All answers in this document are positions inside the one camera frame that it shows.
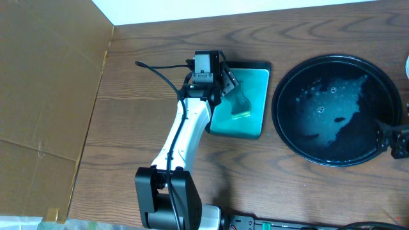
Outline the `white plate with green stain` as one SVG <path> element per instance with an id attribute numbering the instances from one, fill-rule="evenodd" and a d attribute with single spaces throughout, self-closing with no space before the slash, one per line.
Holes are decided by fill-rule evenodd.
<path id="1" fill-rule="evenodd" d="M 405 63 L 405 72 L 406 72 L 407 78 L 409 79 L 409 56 L 408 56 L 408 58 L 406 60 L 406 63 Z"/>

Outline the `green yellow sponge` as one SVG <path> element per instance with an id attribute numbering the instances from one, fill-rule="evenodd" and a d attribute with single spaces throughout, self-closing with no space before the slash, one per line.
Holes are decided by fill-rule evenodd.
<path id="1" fill-rule="evenodd" d="M 232 119 L 245 118 L 251 115 L 251 104 L 244 95 L 241 84 L 232 89 L 225 97 L 231 104 Z"/>

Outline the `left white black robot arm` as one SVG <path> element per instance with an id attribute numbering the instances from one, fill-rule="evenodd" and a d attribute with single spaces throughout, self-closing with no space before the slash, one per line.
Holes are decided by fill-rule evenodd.
<path id="1" fill-rule="evenodd" d="M 222 229 L 222 210 L 203 204 L 191 176 L 203 132 L 214 109 L 238 82 L 227 62 L 189 65 L 177 95 L 177 112 L 166 142 L 150 167 L 135 174 L 141 222 L 148 229 Z"/>

